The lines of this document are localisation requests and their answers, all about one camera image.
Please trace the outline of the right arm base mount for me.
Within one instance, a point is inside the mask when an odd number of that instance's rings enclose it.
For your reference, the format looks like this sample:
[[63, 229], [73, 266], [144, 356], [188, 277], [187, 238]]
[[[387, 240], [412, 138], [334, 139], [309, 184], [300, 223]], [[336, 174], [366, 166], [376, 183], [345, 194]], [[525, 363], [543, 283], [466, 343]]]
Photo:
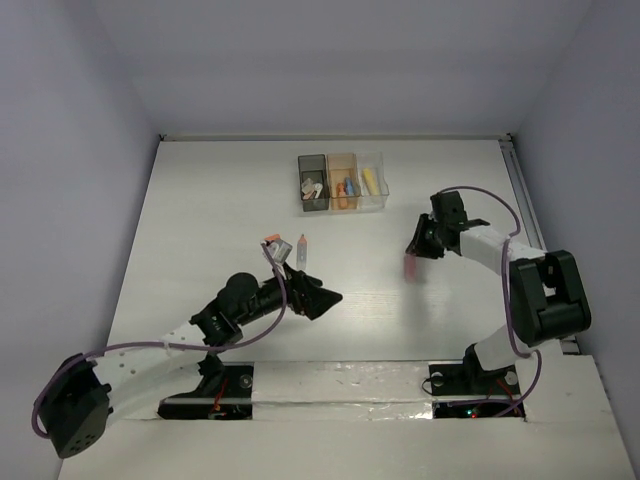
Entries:
[[491, 418], [521, 393], [514, 364], [485, 371], [473, 347], [460, 361], [430, 364], [421, 390], [433, 399], [435, 419]]

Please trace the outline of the orange utility knife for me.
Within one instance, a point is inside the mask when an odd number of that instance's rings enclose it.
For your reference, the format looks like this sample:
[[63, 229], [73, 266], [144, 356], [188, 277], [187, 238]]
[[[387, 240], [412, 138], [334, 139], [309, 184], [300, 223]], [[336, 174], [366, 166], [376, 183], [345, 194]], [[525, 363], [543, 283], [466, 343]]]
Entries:
[[337, 205], [339, 209], [346, 209], [348, 207], [348, 199], [346, 187], [343, 182], [338, 182], [336, 184], [336, 193], [337, 193]]

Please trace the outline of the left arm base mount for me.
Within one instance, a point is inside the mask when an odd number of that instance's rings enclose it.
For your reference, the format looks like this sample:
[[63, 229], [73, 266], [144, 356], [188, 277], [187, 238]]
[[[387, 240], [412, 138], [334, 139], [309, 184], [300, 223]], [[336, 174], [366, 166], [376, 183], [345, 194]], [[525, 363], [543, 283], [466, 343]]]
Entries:
[[190, 392], [159, 403], [157, 415], [164, 420], [251, 420], [254, 364], [225, 364], [208, 354], [198, 363], [200, 381]]

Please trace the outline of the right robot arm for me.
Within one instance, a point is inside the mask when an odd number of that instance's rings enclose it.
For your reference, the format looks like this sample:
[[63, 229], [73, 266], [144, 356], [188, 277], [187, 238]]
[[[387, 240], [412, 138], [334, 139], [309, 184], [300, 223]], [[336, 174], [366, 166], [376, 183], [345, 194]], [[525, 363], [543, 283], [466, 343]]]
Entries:
[[448, 187], [430, 197], [431, 211], [419, 217], [405, 250], [406, 259], [438, 260], [452, 252], [473, 260], [500, 277], [505, 324], [465, 350], [455, 380], [482, 392], [497, 375], [539, 347], [584, 332], [592, 315], [574, 256], [566, 250], [545, 251], [515, 240], [522, 230], [518, 214], [498, 195], [480, 187], [512, 216], [514, 230], [501, 233], [486, 220], [469, 217], [460, 192]]

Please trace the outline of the orange highlighter pen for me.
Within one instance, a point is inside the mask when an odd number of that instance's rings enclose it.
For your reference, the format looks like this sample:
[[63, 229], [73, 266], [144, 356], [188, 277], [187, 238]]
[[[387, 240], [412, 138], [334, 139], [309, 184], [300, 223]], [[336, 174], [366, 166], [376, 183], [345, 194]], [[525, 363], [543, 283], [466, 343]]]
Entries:
[[307, 267], [308, 259], [308, 241], [302, 234], [296, 245], [296, 269], [304, 271]]

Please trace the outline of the blue utility knife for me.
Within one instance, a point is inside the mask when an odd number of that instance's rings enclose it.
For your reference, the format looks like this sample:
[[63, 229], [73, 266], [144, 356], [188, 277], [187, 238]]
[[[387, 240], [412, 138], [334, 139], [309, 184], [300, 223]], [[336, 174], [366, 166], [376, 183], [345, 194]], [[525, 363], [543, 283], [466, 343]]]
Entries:
[[354, 185], [350, 177], [346, 177], [344, 179], [344, 186], [345, 186], [345, 192], [348, 196], [355, 195]]

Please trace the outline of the pink utility knife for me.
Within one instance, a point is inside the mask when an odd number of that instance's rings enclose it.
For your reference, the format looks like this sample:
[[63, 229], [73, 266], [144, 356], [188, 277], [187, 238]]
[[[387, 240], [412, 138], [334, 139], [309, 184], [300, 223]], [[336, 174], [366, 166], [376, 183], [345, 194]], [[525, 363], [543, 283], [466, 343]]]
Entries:
[[417, 278], [417, 258], [412, 254], [405, 254], [403, 260], [404, 278], [407, 282], [414, 282]]

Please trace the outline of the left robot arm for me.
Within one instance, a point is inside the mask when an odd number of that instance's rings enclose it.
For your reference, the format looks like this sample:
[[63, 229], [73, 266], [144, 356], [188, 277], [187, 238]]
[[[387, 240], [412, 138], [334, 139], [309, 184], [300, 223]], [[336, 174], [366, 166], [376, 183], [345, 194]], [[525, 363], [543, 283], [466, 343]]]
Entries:
[[115, 422], [169, 396], [183, 374], [196, 394], [215, 392], [224, 365], [219, 356], [247, 345], [244, 326], [287, 311], [315, 320], [343, 299], [321, 280], [290, 267], [260, 282], [241, 272], [200, 312], [156, 341], [125, 342], [65, 359], [36, 398], [32, 428], [61, 459], [95, 444]]

